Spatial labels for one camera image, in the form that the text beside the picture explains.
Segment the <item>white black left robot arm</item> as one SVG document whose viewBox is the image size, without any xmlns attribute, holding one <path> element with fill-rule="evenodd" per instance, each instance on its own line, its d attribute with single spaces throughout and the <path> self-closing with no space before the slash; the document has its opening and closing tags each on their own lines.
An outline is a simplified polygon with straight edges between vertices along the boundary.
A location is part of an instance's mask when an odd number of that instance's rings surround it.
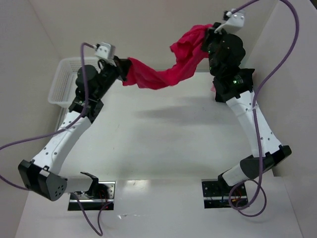
<svg viewBox="0 0 317 238">
<path fill-rule="evenodd" d="M 61 177 L 59 172 L 80 136 L 93 124 L 102 107 L 102 97 L 113 83 L 127 80 L 132 62 L 114 58 L 98 60 L 99 68 L 85 65 L 77 71 L 75 98 L 57 133 L 31 161 L 18 166 L 25 187 L 50 201 L 65 193 L 83 192 L 94 197 L 100 188 L 99 179 L 87 172 L 82 177 Z"/>
</svg>

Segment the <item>crimson red t shirt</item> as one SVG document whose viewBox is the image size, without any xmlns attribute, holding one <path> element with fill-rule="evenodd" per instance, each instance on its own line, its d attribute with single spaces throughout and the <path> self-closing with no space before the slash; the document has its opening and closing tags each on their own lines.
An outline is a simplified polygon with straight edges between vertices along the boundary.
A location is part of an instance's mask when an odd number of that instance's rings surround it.
<svg viewBox="0 0 317 238">
<path fill-rule="evenodd" d="M 208 57 L 201 47 L 205 32 L 211 27 L 212 24 L 195 25 L 173 43 L 170 51 L 175 55 L 175 64 L 166 70 L 157 71 L 135 58 L 129 58 L 132 64 L 122 85 L 158 90 L 191 78 L 199 63 Z"/>
</svg>

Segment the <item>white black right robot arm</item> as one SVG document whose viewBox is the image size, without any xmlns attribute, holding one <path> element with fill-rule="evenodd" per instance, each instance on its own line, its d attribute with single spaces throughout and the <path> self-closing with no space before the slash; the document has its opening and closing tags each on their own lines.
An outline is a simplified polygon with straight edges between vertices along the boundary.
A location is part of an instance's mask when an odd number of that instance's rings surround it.
<svg viewBox="0 0 317 238">
<path fill-rule="evenodd" d="M 209 55 L 210 74 L 214 76 L 215 100 L 226 103 L 233 111 L 249 141 L 252 154 L 238 165 L 221 173 L 218 183 L 233 187 L 255 179 L 291 155 L 292 150 L 275 137 L 257 102 L 253 100 L 253 68 L 239 67 L 246 52 L 242 40 L 221 29 L 216 22 L 205 33 L 202 50 Z"/>
</svg>

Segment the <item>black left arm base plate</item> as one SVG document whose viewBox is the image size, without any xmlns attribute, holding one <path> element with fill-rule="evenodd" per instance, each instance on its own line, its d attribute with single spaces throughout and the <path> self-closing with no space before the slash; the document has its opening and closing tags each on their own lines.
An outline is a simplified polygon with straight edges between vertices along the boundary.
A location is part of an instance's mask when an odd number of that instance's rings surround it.
<svg viewBox="0 0 317 238">
<path fill-rule="evenodd" d="M 115 186 L 115 181 L 100 181 L 97 193 L 93 196 L 81 191 L 74 192 L 73 195 L 70 195 L 67 210 L 81 210 L 76 199 L 79 200 L 85 211 L 99 211 L 103 206 L 106 206 L 105 210 L 113 210 Z"/>
</svg>

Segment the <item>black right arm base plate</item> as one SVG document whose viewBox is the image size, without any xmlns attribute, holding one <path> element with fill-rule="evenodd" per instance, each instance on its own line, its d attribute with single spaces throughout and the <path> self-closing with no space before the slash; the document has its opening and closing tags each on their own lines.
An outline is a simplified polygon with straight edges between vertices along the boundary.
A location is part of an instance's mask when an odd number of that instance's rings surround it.
<svg viewBox="0 0 317 238">
<path fill-rule="evenodd" d="M 229 192 L 231 187 L 221 188 L 216 179 L 202 180 L 204 208 L 230 208 Z M 231 195 L 231 203 L 234 207 L 242 207 L 248 203 L 245 185 L 240 185 Z"/>
</svg>

